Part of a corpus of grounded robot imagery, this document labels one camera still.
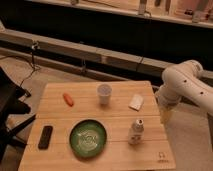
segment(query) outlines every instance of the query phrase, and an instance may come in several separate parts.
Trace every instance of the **spray bottle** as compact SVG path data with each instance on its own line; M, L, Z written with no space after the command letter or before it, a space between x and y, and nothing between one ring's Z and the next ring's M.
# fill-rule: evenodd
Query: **spray bottle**
M135 145L141 142L141 136L144 131L143 120L137 119L131 125L128 135L128 142L131 145Z

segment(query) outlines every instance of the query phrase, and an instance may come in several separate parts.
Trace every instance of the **wooden table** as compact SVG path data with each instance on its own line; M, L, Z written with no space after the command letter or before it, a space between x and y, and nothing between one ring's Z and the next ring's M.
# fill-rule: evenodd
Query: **wooden table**
M110 104L99 105L97 87L102 82L48 84L40 102L20 171L109 171L174 169L175 161L159 110L148 81L108 82L112 87ZM69 107L62 94L68 92L74 106ZM144 97L139 112L128 107L134 94ZM77 159L69 145L69 134L77 122L96 119L107 130L103 152L91 160ZM131 146L127 135L132 122L142 118L144 133L139 145ZM44 125L53 126L48 150L37 148Z

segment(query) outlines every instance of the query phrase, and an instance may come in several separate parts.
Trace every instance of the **remote control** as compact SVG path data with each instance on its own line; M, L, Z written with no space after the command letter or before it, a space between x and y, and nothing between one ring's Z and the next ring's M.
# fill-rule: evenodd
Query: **remote control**
M38 148L43 150L47 149L49 146L51 134L52 134L53 127L50 125L44 126L41 137L39 140Z

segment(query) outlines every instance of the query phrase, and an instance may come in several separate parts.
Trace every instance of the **white cup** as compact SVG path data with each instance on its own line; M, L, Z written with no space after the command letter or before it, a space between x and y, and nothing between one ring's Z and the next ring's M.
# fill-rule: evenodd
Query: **white cup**
M98 86L97 93L101 105L107 105L111 97L112 88L108 84Z

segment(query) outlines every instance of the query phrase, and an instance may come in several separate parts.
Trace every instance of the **carrot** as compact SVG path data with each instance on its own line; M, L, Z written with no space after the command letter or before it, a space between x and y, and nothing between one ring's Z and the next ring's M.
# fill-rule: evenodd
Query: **carrot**
M72 98L70 97L70 95L68 93L64 93L63 94L63 98L65 100L65 102L69 105L69 106L73 106L74 105L74 101L72 100Z

